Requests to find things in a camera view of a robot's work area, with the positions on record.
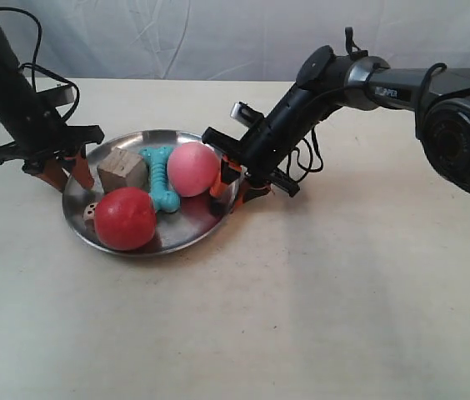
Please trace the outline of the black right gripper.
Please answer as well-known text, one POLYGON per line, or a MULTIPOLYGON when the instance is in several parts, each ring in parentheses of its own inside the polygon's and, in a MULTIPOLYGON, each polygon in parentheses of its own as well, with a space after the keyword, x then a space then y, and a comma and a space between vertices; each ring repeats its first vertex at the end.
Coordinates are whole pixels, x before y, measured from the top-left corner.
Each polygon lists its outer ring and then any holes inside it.
POLYGON ((334 111, 330 91, 310 91, 293 84, 272 111, 242 138, 208 127, 202 142, 222 154, 218 175, 209 189, 212 215, 231 209, 236 212, 242 205, 267 196, 271 185, 291 197, 296 195, 299 184, 278 166, 310 130, 334 111), (242 168, 247 169, 247 176, 238 189, 242 168))

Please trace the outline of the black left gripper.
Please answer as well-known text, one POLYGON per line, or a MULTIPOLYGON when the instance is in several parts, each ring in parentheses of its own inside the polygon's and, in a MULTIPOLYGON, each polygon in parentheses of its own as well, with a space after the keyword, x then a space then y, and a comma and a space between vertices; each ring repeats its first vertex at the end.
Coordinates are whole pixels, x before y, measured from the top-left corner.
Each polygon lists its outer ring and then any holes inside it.
POLYGON ((84 147, 103 141, 104 133, 98 125, 69 125, 24 78, 0 85, 0 123, 12 137, 11 142, 0 146, 0 165, 16 159, 31 164, 45 162, 36 177, 62 193, 68 175, 56 160, 63 159, 62 165, 83 189, 93 188, 84 147))

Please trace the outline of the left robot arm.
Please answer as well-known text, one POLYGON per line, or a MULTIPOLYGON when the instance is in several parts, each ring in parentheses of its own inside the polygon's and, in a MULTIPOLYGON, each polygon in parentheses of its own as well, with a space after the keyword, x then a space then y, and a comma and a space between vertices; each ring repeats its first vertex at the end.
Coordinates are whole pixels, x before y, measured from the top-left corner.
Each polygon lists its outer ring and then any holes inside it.
POLYGON ((12 141, 0 146, 0 165, 23 162, 22 171, 64 191, 74 178, 94 186, 86 146, 104 139, 98 125, 71 126, 78 85, 37 64, 21 63, 0 26, 0 123, 12 141))

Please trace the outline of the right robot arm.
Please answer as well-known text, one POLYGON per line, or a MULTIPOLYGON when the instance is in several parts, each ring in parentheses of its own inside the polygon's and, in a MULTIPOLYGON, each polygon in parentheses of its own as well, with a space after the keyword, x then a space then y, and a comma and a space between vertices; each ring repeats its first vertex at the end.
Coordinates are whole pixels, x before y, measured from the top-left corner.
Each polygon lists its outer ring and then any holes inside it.
POLYGON ((247 131, 239 139, 214 128, 202 140, 222 154, 209 195, 219 206, 228 186, 239 182, 234 198, 243 204, 267 195, 272 187, 290 196, 298 180, 280 164, 298 144, 316 137, 316 126, 341 108, 408 110, 416 139, 434 171, 470 194, 470 68, 393 68, 380 57, 353 47, 338 56, 320 47, 302 65, 293 85, 272 111, 262 114, 245 103, 232 117, 247 131))

